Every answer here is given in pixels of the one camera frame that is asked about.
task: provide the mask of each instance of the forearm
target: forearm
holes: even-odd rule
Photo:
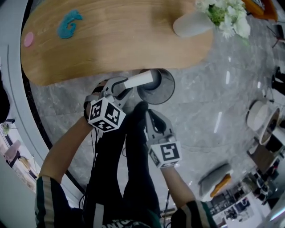
[[[92,128],[84,117],[81,117],[51,148],[39,176],[48,176],[61,183],[76,151]]]
[[[176,207],[180,208],[186,203],[195,200],[193,192],[182,180],[174,167],[163,168],[161,169],[161,172]]]

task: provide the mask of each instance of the coffee table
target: coffee table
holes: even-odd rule
[[[70,39],[57,28],[77,9],[83,20]],[[46,0],[28,18],[21,38],[21,63],[30,81],[45,86],[116,71],[186,68],[204,59],[212,31],[180,38],[173,22],[195,10],[194,0]],[[33,32],[30,47],[25,35]]]

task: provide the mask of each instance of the pink round object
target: pink round object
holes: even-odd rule
[[[27,33],[27,35],[24,39],[24,46],[25,47],[31,46],[33,40],[34,40],[34,34],[32,32]]]

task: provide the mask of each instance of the blue dinosaur toy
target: blue dinosaur toy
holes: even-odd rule
[[[61,24],[57,28],[57,34],[61,39],[68,39],[73,36],[76,24],[71,22],[74,20],[82,20],[82,16],[76,9],[71,10],[68,14],[66,14]]]

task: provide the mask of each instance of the floor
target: floor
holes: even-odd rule
[[[37,5],[38,2],[34,1],[33,9]],[[206,59],[188,69],[169,69],[176,82],[174,95],[162,105],[151,106],[172,121],[183,150],[183,160],[177,171],[197,197],[198,181],[218,164],[224,161],[231,164],[234,170],[232,183],[241,180],[254,167],[246,154],[254,137],[246,125],[246,114],[254,100],[263,98],[262,90],[267,91],[274,66],[281,65],[283,69],[285,47],[278,44],[275,49],[271,48],[275,39],[266,28],[270,23],[251,16],[248,21],[252,29],[248,42],[239,37],[227,41],[218,30],[214,30],[212,49]],[[30,83],[38,113],[51,142],[55,143],[82,116],[85,96],[101,80],[129,77],[135,73],[137,71],[102,74],[46,87]],[[134,93],[128,106],[134,107],[137,102],[139,97]],[[84,187],[90,177],[92,160],[89,135],[69,168]],[[167,187],[151,160],[149,166],[160,207],[163,208]],[[118,181],[122,192],[128,181],[127,174],[126,158],[121,156]]]

